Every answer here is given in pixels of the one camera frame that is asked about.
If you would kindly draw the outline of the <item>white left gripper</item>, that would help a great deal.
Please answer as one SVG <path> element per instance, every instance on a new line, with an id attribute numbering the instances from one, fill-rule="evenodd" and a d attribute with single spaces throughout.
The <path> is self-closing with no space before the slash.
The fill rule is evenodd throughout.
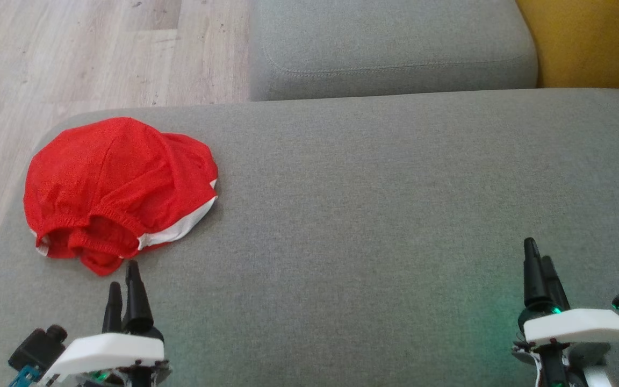
<path id="1" fill-rule="evenodd" d="M 118 282 L 111 282 L 100 335 L 78 338 L 67 346 L 40 384 L 54 387 L 70 380 L 74 387 L 159 387 L 172 373 L 164 343 L 138 336 L 153 328 L 152 307 L 139 265 L 130 260 L 126 273 L 127 305 L 122 322 L 123 297 Z M 120 334 L 124 329 L 133 335 Z"/>

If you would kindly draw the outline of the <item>large grey sofa seat cushion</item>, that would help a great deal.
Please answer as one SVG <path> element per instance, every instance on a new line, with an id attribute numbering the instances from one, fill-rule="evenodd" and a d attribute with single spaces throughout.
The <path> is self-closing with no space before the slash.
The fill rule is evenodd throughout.
<path id="1" fill-rule="evenodd" d="M 573 307 L 619 293 L 619 90 L 83 113 L 206 143 L 219 198 L 138 255 L 165 387 L 531 387 L 523 240 Z"/>

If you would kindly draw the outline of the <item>long grey sofa seat cushion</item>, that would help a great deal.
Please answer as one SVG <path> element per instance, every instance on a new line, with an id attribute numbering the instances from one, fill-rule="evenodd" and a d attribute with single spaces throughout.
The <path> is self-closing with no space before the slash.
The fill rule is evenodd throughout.
<path id="1" fill-rule="evenodd" d="M 535 88 L 516 0 L 253 0 L 250 99 Z"/>

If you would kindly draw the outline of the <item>red white striped garment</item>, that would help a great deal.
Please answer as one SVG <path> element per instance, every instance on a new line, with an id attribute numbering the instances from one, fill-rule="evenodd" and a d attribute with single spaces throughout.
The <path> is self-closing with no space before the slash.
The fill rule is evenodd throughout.
<path id="1" fill-rule="evenodd" d="M 182 239 L 213 208 L 210 148 L 130 117 L 62 131 L 29 164 L 24 214 L 37 252 L 105 276 Z"/>

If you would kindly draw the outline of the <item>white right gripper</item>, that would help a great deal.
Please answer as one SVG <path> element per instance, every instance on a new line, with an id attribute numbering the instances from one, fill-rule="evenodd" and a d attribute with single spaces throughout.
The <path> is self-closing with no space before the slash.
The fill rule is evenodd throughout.
<path id="1" fill-rule="evenodd" d="M 519 319 L 522 338 L 513 355 L 536 369 L 532 387 L 616 387 L 605 355 L 619 342 L 619 313 L 602 309 L 571 309 L 550 256 L 542 257 L 534 238 L 524 245 L 524 306 L 552 302 L 545 316 L 526 312 Z"/>

